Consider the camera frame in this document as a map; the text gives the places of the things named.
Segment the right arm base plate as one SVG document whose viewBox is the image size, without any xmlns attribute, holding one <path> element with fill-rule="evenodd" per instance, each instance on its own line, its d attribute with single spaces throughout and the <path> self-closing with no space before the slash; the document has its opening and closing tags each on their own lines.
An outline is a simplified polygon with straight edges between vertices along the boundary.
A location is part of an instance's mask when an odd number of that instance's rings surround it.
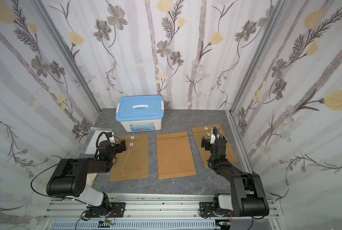
<svg viewBox="0 0 342 230">
<path fill-rule="evenodd" d="M 198 214 L 204 219 L 215 218 L 214 205 L 212 202 L 200 202 Z"/>
</svg>

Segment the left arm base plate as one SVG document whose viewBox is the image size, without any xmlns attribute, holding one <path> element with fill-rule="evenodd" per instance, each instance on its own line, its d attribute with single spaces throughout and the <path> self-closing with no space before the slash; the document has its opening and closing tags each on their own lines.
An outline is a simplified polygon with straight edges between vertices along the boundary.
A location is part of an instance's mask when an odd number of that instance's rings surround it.
<svg viewBox="0 0 342 230">
<path fill-rule="evenodd" d="M 122 218 L 125 212 L 125 202 L 105 203 L 97 207 L 89 206 L 85 211 L 86 218 L 104 218 L 107 216 Z"/>
</svg>

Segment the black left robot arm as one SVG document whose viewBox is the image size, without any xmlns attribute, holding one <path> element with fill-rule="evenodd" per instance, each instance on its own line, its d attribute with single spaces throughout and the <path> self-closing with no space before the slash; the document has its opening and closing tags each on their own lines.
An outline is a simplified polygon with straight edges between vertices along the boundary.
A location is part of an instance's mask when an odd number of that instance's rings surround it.
<svg viewBox="0 0 342 230">
<path fill-rule="evenodd" d="M 49 198 L 71 198 L 86 205 L 85 218 L 108 217 L 114 214 L 114 207 L 108 195 L 95 190 L 87 184 L 87 175 L 108 173 L 114 165 L 116 155 L 127 150 L 126 141 L 111 132 L 102 131 L 95 142 L 93 157 L 61 159 L 54 165 L 55 170 L 42 194 L 33 188 L 34 193 Z"/>
</svg>

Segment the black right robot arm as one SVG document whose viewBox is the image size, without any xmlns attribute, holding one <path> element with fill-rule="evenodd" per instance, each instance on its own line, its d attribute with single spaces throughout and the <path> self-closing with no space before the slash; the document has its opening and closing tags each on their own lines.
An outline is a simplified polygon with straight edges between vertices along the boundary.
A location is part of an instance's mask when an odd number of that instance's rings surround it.
<svg viewBox="0 0 342 230">
<path fill-rule="evenodd" d="M 210 151 L 208 168 L 230 182 L 232 211 L 237 217 L 265 217 L 269 205 L 260 176 L 238 169 L 226 158 L 227 140 L 202 138 L 201 147 Z"/>
</svg>

